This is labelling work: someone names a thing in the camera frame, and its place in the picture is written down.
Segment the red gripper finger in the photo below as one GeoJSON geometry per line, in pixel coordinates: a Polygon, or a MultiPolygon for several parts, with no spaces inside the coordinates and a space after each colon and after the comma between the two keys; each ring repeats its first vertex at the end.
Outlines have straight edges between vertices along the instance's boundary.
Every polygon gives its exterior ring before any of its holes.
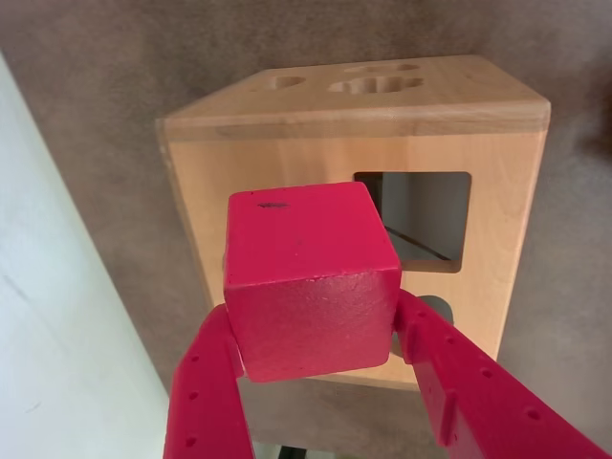
{"type": "Polygon", "coordinates": [[[164,458],[252,458],[240,399],[244,375],[227,307],[215,307],[175,370],[164,458]]]}
{"type": "Polygon", "coordinates": [[[396,332],[436,441],[449,457],[606,457],[603,449],[406,291],[399,294],[396,332]]]}

